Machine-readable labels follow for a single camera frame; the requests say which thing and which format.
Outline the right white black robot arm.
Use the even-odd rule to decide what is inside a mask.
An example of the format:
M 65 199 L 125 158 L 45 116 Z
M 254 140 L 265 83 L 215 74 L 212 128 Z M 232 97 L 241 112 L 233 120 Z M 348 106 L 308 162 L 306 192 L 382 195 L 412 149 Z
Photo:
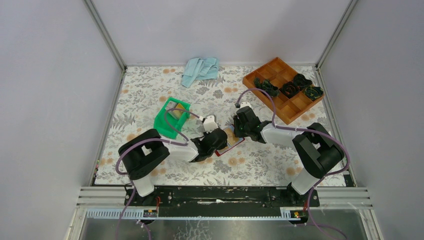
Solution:
M 348 156 L 343 145 L 320 123 L 314 122 L 307 128 L 281 126 L 270 120 L 261 121 L 247 102 L 237 103 L 236 108 L 233 117 L 236 137 L 295 148 L 303 170 L 287 187 L 286 198 L 293 206 L 301 205 L 307 199 L 307 192 Z

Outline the red leather card holder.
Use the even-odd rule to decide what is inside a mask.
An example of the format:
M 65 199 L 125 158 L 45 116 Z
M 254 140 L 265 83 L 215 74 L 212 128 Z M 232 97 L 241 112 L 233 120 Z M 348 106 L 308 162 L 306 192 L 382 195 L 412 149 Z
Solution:
M 235 126 L 233 124 L 225 127 L 223 130 L 227 135 L 227 144 L 223 149 L 215 151 L 215 154 L 218 157 L 227 153 L 228 151 L 230 151 L 245 140 L 244 137 L 237 137 L 235 135 Z

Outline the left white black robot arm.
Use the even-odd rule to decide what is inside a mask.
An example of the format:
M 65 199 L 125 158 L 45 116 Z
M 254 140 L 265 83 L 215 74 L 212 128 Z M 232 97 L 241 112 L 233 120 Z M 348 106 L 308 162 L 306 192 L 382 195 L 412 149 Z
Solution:
M 155 200 L 155 187 L 150 173 L 166 159 L 188 163 L 203 162 L 217 150 L 227 146 L 228 136 L 220 128 L 188 142 L 161 137 L 152 128 L 125 143 L 118 149 L 118 163 L 123 163 L 126 174 L 136 189 L 136 199 L 144 206 Z

